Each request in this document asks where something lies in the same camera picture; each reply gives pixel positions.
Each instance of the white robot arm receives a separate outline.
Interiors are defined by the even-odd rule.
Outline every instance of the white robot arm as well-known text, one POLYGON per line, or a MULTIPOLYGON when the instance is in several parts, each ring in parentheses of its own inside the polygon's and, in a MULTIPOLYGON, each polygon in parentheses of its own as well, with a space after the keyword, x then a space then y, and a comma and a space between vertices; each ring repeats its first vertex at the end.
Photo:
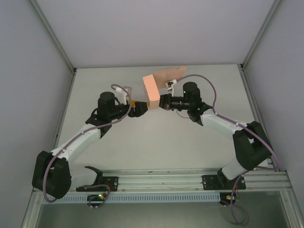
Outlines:
MULTIPOLYGON (((187 110, 193 122, 212 128, 229 138, 233 136, 236 157, 221 168, 217 175, 206 177, 208 178, 207 189, 204 185, 204 189, 206 190, 231 190, 237 176, 247 170, 254 169, 271 155, 264 145, 244 131, 240 125, 247 127, 270 145, 266 134, 258 122, 235 122, 236 124, 232 124, 220 118, 214 113, 210 105, 202 102, 200 90, 197 88, 196 83, 185 83, 183 91, 184 93, 181 97, 172 96, 172 94, 161 95, 159 106, 165 110, 187 110)), ((70 189, 78 188, 80 191, 87 191, 87 189, 82 189, 81 186, 106 184, 102 171, 90 166, 84 167, 81 170, 71 171, 69 164, 73 163, 91 144, 102 138, 111 128, 111 125, 100 129, 94 128, 95 126, 111 123, 113 120, 120 119, 126 114, 129 104, 127 102, 115 104, 115 101, 117 101, 117 98, 113 93, 102 93, 98 99, 98 107, 92 112, 84 127, 76 134, 80 135, 77 140, 68 141, 68 147, 66 147, 67 143, 65 143, 51 152, 43 151, 38 155, 32 181, 33 187, 40 190, 43 189, 46 168, 50 160, 63 148, 64 151, 56 158, 53 168, 47 176, 47 194, 60 199, 70 189)), ((131 109, 128 115, 129 117, 139 117, 147 110, 147 103, 135 102, 135 107, 131 109)), ((91 190, 100 191, 100 189, 94 188, 91 190)))

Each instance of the aluminum frame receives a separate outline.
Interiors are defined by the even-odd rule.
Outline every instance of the aluminum frame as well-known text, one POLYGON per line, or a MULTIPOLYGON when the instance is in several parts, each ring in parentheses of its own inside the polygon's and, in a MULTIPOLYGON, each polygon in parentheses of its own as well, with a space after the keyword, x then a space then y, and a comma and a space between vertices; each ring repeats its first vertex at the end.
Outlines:
MULTIPOLYGON (((250 103, 254 119, 259 121, 264 127, 264 123, 259 112, 256 100, 252 93, 250 82, 241 65, 238 65, 240 76, 250 103)), ((71 94, 73 82, 69 89, 61 122, 64 119, 68 98, 71 94)), ((57 137, 60 135, 62 123, 58 124, 57 137)), ((57 146, 57 140, 54 140, 54 147, 57 146)), ((272 160, 267 160, 268 165, 272 167, 272 160)), ((202 186, 202 175, 216 174, 217 169, 193 169, 193 170, 119 170, 104 171, 105 176, 118 176, 118 193, 199 193, 199 192, 227 192, 205 191, 202 186)), ((279 191, 282 198, 282 205, 285 208, 286 218, 290 227, 304 227, 304 220, 296 200, 288 174, 285 171, 263 171, 256 170, 247 173, 244 176, 247 188, 239 191, 279 191)), ((84 194, 83 192, 70 191, 68 194, 84 194)), ((22 228, 34 228, 39 219, 39 212, 43 202, 42 192, 33 190, 28 204, 28 208, 22 223, 22 228)))
POLYGON ((41 23, 44 26, 45 30, 47 31, 49 37, 52 39, 54 45, 56 46, 57 50, 61 54, 62 58, 64 59, 66 65, 67 65, 67 67, 69 68, 69 70, 71 71, 71 73, 74 75, 76 73, 75 72, 75 68, 74 68, 73 64, 71 63, 70 59, 68 58, 65 50, 63 49, 60 41, 58 40, 58 38, 57 38, 54 30, 52 29, 50 23, 48 22, 46 16, 42 12, 39 4, 37 3, 36 0, 28 0, 28 2, 32 6, 35 14, 37 15, 37 17, 41 21, 41 23))
POLYGON ((263 21, 263 24, 260 28, 260 30, 257 32, 257 35, 243 61, 243 66, 246 68, 254 55, 257 47, 259 46, 261 40, 267 33, 268 28, 270 27, 271 22, 273 21, 274 17, 276 16, 276 13, 279 11, 281 5, 283 3, 283 0, 274 0, 272 6, 270 7, 270 10, 267 13, 266 18, 263 21))

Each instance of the pink foam block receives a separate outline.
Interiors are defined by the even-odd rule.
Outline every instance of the pink foam block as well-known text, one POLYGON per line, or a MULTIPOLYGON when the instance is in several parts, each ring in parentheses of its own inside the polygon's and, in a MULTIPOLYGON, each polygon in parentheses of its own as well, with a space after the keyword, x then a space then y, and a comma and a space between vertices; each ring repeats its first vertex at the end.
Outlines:
POLYGON ((143 77, 143 83, 146 87, 146 91, 148 94, 150 109, 158 108, 160 104, 160 93, 158 92, 158 88, 153 75, 148 75, 143 77))

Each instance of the yellow component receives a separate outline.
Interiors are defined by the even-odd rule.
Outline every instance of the yellow component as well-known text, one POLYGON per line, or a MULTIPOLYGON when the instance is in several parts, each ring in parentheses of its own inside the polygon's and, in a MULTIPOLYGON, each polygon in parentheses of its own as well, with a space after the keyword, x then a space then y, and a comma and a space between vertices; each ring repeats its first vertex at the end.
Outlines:
POLYGON ((136 101, 136 100, 132 100, 132 107, 134 108, 135 107, 135 102, 138 102, 138 101, 136 101))
POLYGON ((98 197, 103 200, 105 197, 102 194, 99 194, 98 197))

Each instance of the glass panel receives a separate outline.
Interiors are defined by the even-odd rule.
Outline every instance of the glass panel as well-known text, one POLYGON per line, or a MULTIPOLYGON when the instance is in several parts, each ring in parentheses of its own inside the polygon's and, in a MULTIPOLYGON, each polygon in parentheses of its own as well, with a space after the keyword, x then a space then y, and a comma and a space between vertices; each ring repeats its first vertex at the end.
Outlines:
MULTIPOLYGON (((250 214, 252 228, 288 228, 278 192, 241 192, 237 204, 250 214)), ((244 221, 243 211, 235 208, 244 221)), ((125 203, 90 209, 86 204, 42 205, 36 228, 231 228, 230 207, 219 203, 125 203)))

